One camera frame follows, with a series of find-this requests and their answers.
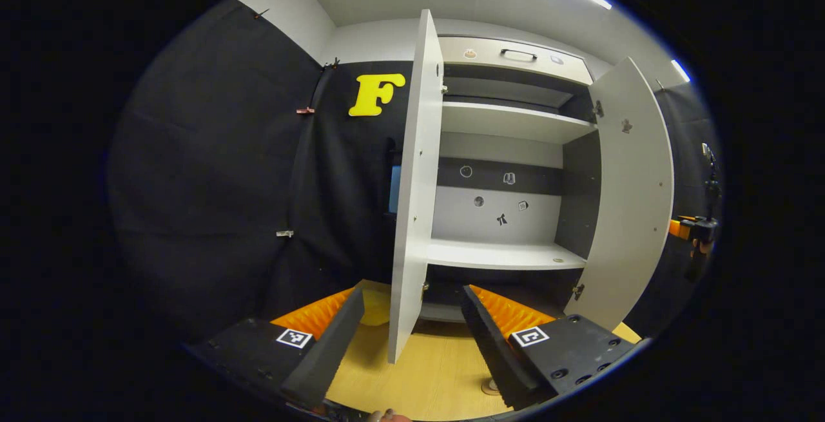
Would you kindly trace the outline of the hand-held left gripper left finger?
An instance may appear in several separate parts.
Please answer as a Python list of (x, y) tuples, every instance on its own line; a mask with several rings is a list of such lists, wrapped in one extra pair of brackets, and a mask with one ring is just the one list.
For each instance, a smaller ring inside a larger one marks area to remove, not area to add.
[(247, 318), (186, 349), (260, 398), (319, 407), (365, 312), (352, 287), (275, 320)]

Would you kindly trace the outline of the black backdrop cloth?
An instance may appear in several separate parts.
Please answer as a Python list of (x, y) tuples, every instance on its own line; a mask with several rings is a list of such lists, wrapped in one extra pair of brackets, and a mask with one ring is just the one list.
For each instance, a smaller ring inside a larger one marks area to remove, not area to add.
[[(706, 182), (723, 180), (722, 149), (704, 97), (689, 82), (655, 94), (668, 130), (673, 157), (672, 217), (720, 219), (719, 199), (710, 198)], [(643, 339), (665, 330), (683, 311), (710, 259), (709, 249), (695, 252), (694, 243), (668, 235), (647, 287), (624, 320)]]
[[(107, 169), (113, 222), (142, 304), (174, 340), (391, 281), (390, 154), (403, 149), (409, 87), (377, 116), (349, 109), (359, 76), (409, 81), (413, 62), (323, 66), (223, 0), (157, 55), (126, 103)], [(316, 113), (296, 113), (306, 107)]]

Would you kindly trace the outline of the white cabinet shelf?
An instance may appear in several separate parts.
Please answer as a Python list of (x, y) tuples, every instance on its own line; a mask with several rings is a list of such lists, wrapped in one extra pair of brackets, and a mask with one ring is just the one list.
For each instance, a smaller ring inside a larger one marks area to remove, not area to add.
[(579, 269), (585, 258), (559, 245), (503, 245), (432, 239), (428, 264), (466, 269), (549, 271)]
[(597, 131), (585, 120), (486, 103), (444, 102), (442, 131), (565, 145)]

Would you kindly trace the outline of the grey and white cabinet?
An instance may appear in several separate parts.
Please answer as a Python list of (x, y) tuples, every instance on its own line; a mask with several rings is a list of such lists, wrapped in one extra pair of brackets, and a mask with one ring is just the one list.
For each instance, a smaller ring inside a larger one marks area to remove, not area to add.
[[(443, 102), (486, 103), (596, 125), (589, 86), (505, 68), (445, 64)], [(559, 245), (587, 260), (600, 205), (597, 131), (565, 145), (442, 131), (431, 240)], [(429, 264), (422, 317), (460, 320), (460, 286), (474, 283), (561, 314), (583, 267), (549, 271)]]

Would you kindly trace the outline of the white cabinet door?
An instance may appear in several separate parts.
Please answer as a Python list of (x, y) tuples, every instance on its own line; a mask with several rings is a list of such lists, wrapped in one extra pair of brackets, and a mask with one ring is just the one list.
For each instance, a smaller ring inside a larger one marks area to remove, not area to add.
[(403, 137), (387, 360), (400, 360), (422, 308), (435, 214), (444, 58), (430, 9), (422, 10)]
[(565, 314), (607, 330), (641, 298), (668, 238), (674, 167), (662, 111), (637, 63), (628, 56), (589, 86), (601, 105), (600, 205), (592, 245)]

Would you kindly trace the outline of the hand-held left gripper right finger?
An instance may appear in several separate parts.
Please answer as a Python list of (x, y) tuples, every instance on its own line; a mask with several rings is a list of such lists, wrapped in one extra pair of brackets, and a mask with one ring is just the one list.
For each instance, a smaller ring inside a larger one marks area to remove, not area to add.
[(585, 387), (637, 346), (580, 314), (549, 316), (482, 287), (463, 286), (460, 298), (463, 319), (513, 410)]

